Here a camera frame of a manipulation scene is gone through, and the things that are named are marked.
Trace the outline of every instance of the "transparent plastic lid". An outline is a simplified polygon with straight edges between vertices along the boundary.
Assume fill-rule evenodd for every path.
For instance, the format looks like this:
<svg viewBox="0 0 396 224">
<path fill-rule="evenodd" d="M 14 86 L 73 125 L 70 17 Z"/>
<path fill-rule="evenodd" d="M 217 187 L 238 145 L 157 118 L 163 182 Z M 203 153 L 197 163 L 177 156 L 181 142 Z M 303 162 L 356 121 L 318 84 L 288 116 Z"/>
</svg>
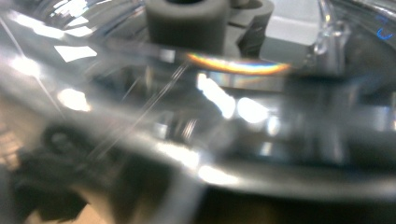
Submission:
<svg viewBox="0 0 396 224">
<path fill-rule="evenodd" d="M 393 201 L 395 3 L 230 2 L 0 5 L 0 162 L 16 195 L 73 192 L 108 223 L 190 223 L 213 188 Z M 148 198 L 146 216 L 95 205 L 123 191 Z M 46 217 L 32 207 L 21 219 Z"/>
</svg>

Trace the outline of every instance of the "white surface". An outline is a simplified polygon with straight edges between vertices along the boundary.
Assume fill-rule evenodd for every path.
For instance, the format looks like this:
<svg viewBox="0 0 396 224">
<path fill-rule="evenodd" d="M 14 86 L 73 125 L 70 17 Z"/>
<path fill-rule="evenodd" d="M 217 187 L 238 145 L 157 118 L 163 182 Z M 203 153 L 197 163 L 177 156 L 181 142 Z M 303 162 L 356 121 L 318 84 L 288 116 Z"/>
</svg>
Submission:
<svg viewBox="0 0 396 224">
<path fill-rule="evenodd" d="M 318 38 L 321 17 L 316 0 L 272 0 L 275 10 L 265 35 L 311 46 Z"/>
</svg>

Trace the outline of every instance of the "dark object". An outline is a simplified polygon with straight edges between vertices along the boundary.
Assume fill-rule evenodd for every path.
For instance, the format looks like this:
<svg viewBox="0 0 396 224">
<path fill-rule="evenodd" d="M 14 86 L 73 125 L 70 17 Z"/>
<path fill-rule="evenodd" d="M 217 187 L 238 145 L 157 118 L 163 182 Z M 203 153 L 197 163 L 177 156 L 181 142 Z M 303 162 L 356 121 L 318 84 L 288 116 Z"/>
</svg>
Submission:
<svg viewBox="0 0 396 224">
<path fill-rule="evenodd" d="M 150 39 L 161 45 L 222 54 L 228 8 L 226 0 L 148 0 Z"/>
</svg>

